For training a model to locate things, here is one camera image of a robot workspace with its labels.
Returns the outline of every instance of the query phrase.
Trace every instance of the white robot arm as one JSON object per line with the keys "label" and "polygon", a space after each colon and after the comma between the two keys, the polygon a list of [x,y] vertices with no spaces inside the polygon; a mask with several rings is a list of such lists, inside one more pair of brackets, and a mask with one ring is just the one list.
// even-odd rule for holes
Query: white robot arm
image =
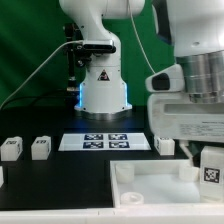
{"label": "white robot arm", "polygon": [[153,0],[157,34],[176,64],[146,80],[155,135],[224,142],[224,1]]}
{"label": "white robot arm", "polygon": [[[131,105],[127,103],[127,87],[121,78],[121,44],[116,35],[104,28],[102,19],[128,18],[128,0],[59,2],[81,30],[82,47],[93,52],[91,62],[87,64],[86,78],[80,86],[80,103],[76,110],[93,119],[123,116]],[[145,0],[130,0],[133,15],[142,11],[144,3]]]}

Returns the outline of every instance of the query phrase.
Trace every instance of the green wall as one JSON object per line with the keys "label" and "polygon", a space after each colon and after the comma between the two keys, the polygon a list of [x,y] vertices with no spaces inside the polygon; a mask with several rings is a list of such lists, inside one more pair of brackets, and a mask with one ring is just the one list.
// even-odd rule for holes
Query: green wall
{"label": "green wall", "polygon": [[[12,93],[59,45],[65,41],[62,27],[71,22],[58,0],[0,1],[0,103]],[[173,63],[173,49],[155,35],[151,1],[135,18],[140,39],[156,71]],[[128,83],[129,102],[145,105],[145,79],[151,71],[137,44],[130,20],[107,20],[105,27],[122,42],[122,77]],[[84,72],[78,70],[79,80]],[[36,96],[65,88],[66,57],[59,53],[17,96]]]}

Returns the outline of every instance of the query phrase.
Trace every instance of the white plastic container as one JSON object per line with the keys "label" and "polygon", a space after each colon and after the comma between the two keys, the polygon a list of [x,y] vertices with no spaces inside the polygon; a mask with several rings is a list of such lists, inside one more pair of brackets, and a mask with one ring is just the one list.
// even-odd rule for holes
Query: white plastic container
{"label": "white plastic container", "polygon": [[224,201],[224,148],[206,146],[201,154],[200,195],[202,201]]}

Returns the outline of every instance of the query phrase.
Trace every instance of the black table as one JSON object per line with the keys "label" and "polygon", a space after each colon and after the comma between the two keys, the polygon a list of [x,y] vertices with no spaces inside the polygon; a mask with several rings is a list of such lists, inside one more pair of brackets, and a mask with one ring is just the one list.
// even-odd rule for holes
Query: black table
{"label": "black table", "polygon": [[[136,132],[145,133],[152,150],[58,151],[64,133]],[[47,161],[32,161],[31,145],[43,135],[52,138],[50,157]],[[0,210],[113,207],[110,161],[167,159],[152,146],[145,107],[134,107],[125,118],[103,122],[76,116],[66,107],[5,109],[0,112],[0,143],[15,136],[23,138],[23,154],[16,162],[0,164],[5,180],[0,189]]]}

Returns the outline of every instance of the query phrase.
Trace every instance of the small white cube with holes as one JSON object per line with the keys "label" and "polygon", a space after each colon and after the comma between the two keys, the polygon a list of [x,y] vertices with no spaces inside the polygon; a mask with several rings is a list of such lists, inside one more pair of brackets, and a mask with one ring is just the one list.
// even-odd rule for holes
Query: small white cube with holes
{"label": "small white cube with holes", "polygon": [[154,136],[154,146],[161,156],[174,155],[175,142],[171,138]]}
{"label": "small white cube with holes", "polygon": [[16,161],[23,151],[21,137],[7,138],[1,146],[2,161]]}
{"label": "small white cube with holes", "polygon": [[37,137],[31,146],[32,160],[47,160],[51,152],[51,137]]}

